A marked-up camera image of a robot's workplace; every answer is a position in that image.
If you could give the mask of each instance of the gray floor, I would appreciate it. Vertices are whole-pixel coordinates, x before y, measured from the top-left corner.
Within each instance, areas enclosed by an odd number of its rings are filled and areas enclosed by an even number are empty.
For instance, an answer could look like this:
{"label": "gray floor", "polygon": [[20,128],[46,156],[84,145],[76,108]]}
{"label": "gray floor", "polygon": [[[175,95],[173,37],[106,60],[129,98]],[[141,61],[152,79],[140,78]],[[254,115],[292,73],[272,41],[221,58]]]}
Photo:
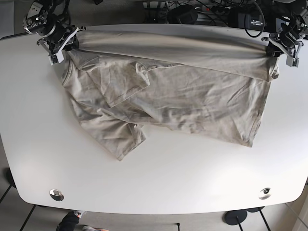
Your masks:
{"label": "gray floor", "polygon": [[[0,170],[8,167],[3,145],[0,141]],[[3,174],[0,175],[0,195],[8,187]],[[289,203],[299,214],[308,188],[302,196]],[[16,231],[22,226],[32,205],[24,202],[16,189],[12,188],[0,205],[1,230]],[[58,223],[66,215],[67,210],[37,207],[27,223],[24,231],[55,231]],[[284,204],[268,206],[263,209],[272,231],[291,231],[295,217]],[[125,215],[87,212],[80,220],[76,230],[82,225],[91,225],[109,229],[110,231],[176,231],[175,223],[181,223],[182,231],[238,231],[236,226],[228,226],[222,221],[224,212],[184,215]],[[243,223],[246,231],[265,231],[266,227],[260,214],[248,214]]]}
{"label": "gray floor", "polygon": [[[24,32],[22,21],[27,13],[31,0],[14,3],[14,33]],[[72,23],[77,26],[93,26],[106,24],[142,23],[144,10],[141,2],[130,0],[104,0],[98,6],[92,0],[71,0],[69,7]],[[4,148],[0,142],[0,171],[8,167]],[[3,175],[0,176],[0,195],[8,187]],[[308,189],[293,203],[292,208],[299,213],[306,199]],[[11,189],[0,205],[1,230],[16,231],[22,226],[32,205],[24,202],[16,189]],[[265,207],[266,216],[272,231],[291,231],[295,218],[285,205]],[[57,224],[67,213],[57,208],[37,207],[27,223],[24,231],[55,231]],[[228,226],[222,221],[224,212],[191,214],[191,215],[123,215],[88,212],[80,220],[76,228],[81,230],[83,224],[109,229],[110,231],[176,231],[174,225],[181,223],[182,231],[238,231],[237,226]],[[245,231],[265,231],[266,227],[260,214],[249,214],[243,223]]]}

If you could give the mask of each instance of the shoe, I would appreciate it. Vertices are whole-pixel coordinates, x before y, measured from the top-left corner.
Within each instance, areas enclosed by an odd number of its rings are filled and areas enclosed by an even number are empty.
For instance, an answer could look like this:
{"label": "shoe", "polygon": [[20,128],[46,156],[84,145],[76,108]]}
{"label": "shoe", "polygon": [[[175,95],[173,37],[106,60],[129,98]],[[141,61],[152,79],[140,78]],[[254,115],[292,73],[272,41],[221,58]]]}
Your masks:
{"label": "shoe", "polygon": [[95,229],[89,225],[86,225],[82,228],[82,231],[109,231],[109,230],[104,230],[104,229]]}
{"label": "shoe", "polygon": [[84,215],[86,213],[86,211],[81,211],[81,210],[75,210],[74,214],[78,217],[81,218],[82,215]]}

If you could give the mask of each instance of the gray t-shirt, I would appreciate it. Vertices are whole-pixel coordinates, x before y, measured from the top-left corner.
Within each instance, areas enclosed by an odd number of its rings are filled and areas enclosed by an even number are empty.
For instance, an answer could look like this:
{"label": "gray t-shirt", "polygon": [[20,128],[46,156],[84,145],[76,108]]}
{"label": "gray t-shirt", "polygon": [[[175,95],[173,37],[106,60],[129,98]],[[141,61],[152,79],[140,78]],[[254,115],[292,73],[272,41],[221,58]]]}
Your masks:
{"label": "gray t-shirt", "polygon": [[78,40],[62,84],[81,126],[118,160],[145,140],[145,124],[252,146],[278,76],[264,46],[135,32]]}

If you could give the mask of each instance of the black electronic device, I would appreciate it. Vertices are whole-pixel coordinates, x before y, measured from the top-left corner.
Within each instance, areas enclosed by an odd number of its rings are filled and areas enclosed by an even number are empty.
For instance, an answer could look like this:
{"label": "black electronic device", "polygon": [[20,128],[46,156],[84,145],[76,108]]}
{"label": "black electronic device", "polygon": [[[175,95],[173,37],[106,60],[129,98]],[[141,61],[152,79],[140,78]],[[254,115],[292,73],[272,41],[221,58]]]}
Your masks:
{"label": "black electronic device", "polygon": [[181,5],[168,12],[168,22],[171,24],[194,24],[198,19],[198,13],[191,5]]}

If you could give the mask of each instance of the black cable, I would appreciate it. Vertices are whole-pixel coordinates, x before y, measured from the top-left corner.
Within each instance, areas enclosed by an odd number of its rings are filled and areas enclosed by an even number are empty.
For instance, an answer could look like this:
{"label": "black cable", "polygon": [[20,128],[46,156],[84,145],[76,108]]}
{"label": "black cable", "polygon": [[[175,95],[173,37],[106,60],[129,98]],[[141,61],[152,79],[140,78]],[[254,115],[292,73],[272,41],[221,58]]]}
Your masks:
{"label": "black cable", "polygon": [[241,6],[243,2],[244,2],[244,0],[241,0],[241,2],[240,2],[240,4],[239,4],[239,6]]}
{"label": "black cable", "polygon": [[245,14],[245,17],[244,17],[244,29],[245,29],[245,32],[246,32],[250,37],[252,37],[252,38],[257,38],[257,37],[259,37],[259,36],[263,33],[263,31],[264,31],[264,28],[265,28],[265,18],[264,18],[264,14],[263,14],[261,8],[259,7],[259,5],[256,3],[255,0],[253,0],[253,3],[254,3],[255,6],[258,8],[258,10],[259,10],[259,12],[260,12],[260,14],[261,14],[262,23],[263,23],[262,28],[261,28],[260,32],[259,32],[257,35],[251,35],[251,34],[248,32],[247,28],[246,28],[246,16],[247,16],[247,14]]}
{"label": "black cable", "polygon": [[189,3],[191,0],[188,0],[187,2],[185,3],[179,3],[179,1],[177,1],[178,5],[182,6],[182,5],[186,5],[187,3]]}
{"label": "black cable", "polygon": [[201,11],[199,11],[198,13],[201,13],[201,14],[203,14],[203,15],[205,15],[205,16],[207,16],[211,21],[207,24],[207,25],[209,25],[211,22],[214,22],[215,23],[215,26],[216,26],[216,22],[215,22],[215,19],[214,18],[212,18],[210,15],[208,15],[207,13],[205,13],[205,12],[201,12]]}
{"label": "black cable", "polygon": [[[196,0],[196,1],[197,1],[198,3],[200,3],[201,5],[203,5],[203,6],[207,7],[207,8],[209,8],[207,5],[205,5],[204,3],[200,2],[199,0]],[[226,24],[227,26],[229,26],[229,25],[225,22],[225,20],[223,20],[218,14],[216,14],[214,11],[212,11],[211,8],[209,8],[209,9],[210,9],[210,11],[213,12],[213,14],[214,14],[217,18],[219,18],[224,24]]]}

